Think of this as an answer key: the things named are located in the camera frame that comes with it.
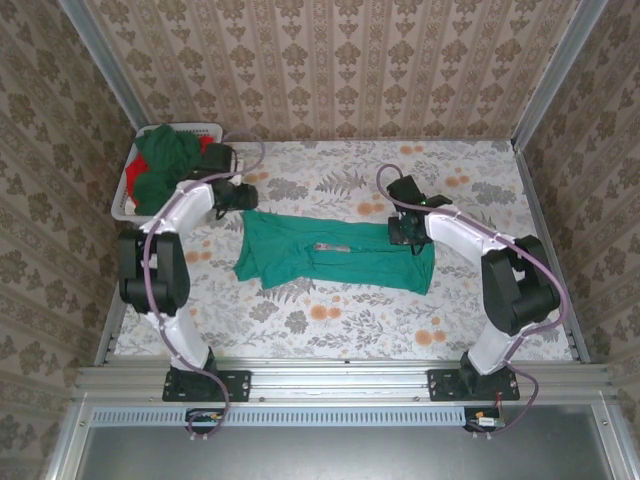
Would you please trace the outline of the teal printed t-shirt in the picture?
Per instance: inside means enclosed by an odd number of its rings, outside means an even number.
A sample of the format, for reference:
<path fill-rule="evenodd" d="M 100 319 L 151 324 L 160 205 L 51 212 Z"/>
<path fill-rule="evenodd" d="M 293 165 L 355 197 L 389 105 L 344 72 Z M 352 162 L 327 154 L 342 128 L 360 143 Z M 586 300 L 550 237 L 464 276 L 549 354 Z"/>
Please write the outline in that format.
<path fill-rule="evenodd" d="M 394 288 L 424 295 L 435 265 L 435 248 L 415 255 L 393 245 L 383 224 L 242 214 L 244 229 L 234 272 L 240 281 L 261 280 L 265 289 L 299 278 Z"/>

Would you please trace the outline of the floral table covering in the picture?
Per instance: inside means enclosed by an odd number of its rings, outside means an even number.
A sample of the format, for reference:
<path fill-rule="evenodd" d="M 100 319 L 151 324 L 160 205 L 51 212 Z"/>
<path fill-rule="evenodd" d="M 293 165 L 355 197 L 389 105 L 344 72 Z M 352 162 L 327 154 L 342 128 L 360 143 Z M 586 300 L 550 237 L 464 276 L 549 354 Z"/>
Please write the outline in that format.
<path fill-rule="evenodd" d="M 279 215 L 385 224 L 379 187 L 413 176 L 489 228 L 535 230 L 508 141 L 325 141 L 238 144 L 259 209 Z M 183 241 L 192 285 L 186 306 L 219 357 L 458 360 L 484 325 L 481 274 L 444 244 L 424 295 L 301 278 L 265 289 L 234 273 L 239 214 L 207 217 Z"/>

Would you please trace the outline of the white plastic laundry basket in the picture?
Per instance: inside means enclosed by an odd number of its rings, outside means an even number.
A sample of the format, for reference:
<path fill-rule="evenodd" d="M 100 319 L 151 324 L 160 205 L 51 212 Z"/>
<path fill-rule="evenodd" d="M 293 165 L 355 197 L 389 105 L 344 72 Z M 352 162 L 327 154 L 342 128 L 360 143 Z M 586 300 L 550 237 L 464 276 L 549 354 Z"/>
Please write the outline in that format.
<path fill-rule="evenodd" d="M 198 137 L 210 136 L 217 143 L 219 143 L 223 137 L 223 129 L 216 123 L 183 122 L 169 123 L 169 126 L 171 126 L 175 131 L 187 131 Z M 126 177 L 126 168 L 135 160 L 137 155 L 138 148 L 135 143 L 132 143 L 112 201 L 111 215 L 116 221 L 141 225 L 146 223 L 150 219 L 150 216 L 138 215 L 135 213 L 135 205 L 128 194 Z"/>

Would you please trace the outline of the grey metal panel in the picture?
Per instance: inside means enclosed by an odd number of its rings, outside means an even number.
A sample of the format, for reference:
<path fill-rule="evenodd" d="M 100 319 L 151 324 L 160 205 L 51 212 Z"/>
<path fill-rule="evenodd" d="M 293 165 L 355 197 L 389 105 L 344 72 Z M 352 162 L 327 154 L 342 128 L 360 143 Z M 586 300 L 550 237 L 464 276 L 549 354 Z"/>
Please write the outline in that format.
<path fill-rule="evenodd" d="M 97 428 L 77 480 L 613 480 L 593 415 L 535 407 L 508 432 L 446 427 Z"/>

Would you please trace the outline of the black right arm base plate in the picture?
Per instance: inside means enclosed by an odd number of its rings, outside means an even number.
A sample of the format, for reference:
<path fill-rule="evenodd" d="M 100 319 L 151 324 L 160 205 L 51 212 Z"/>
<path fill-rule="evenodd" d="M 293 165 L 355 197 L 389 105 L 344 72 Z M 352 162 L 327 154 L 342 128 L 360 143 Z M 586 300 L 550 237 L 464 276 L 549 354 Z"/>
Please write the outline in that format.
<path fill-rule="evenodd" d="M 507 368 L 490 375 L 472 374 L 465 379 L 461 369 L 433 369 L 427 372 L 429 397 L 433 402 L 505 401 L 520 399 L 516 376 Z"/>

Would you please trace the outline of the aluminium mounting rail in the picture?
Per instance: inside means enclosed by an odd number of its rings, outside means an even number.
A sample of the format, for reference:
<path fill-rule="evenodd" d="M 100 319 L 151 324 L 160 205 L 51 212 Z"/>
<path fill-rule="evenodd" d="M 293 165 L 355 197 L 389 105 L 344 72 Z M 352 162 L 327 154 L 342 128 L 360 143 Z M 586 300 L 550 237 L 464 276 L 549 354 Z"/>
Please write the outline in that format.
<path fill-rule="evenodd" d="M 431 370 L 455 368 L 455 361 L 318 360 L 220 358 L 221 370 L 252 374 L 249 402 L 265 405 L 426 404 Z M 612 401 L 616 393 L 605 366 L 579 362 L 519 362 L 521 398 L 539 383 L 539 405 Z M 106 364 L 80 369 L 72 399 L 101 404 L 157 405 L 169 363 L 162 356 L 114 356 Z"/>

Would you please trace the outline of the aluminium frame post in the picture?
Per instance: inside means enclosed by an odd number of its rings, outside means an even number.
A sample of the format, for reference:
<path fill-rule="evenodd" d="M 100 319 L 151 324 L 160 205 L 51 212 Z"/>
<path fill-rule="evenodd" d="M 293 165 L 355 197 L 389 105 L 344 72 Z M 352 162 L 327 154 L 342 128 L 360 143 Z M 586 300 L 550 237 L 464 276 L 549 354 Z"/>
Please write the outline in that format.
<path fill-rule="evenodd" d="M 131 63 L 117 46 L 117 33 L 135 41 L 130 0 L 58 0 L 135 130 L 159 123 L 137 85 Z"/>
<path fill-rule="evenodd" d="M 580 0 L 578 3 L 514 130 L 511 143 L 516 153 L 521 153 L 531 140 L 606 4 L 607 0 Z"/>

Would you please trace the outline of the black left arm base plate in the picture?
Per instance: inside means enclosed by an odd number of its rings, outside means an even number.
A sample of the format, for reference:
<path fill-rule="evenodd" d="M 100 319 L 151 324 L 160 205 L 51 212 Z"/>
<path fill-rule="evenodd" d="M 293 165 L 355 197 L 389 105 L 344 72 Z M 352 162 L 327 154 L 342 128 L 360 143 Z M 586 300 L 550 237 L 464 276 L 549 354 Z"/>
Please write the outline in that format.
<path fill-rule="evenodd" d="M 231 402 L 247 402 L 251 389 L 251 372 L 224 370 L 217 377 L 227 389 Z M 193 371 L 175 369 L 167 372 L 162 400 L 164 402 L 223 402 L 221 387 L 211 378 Z"/>

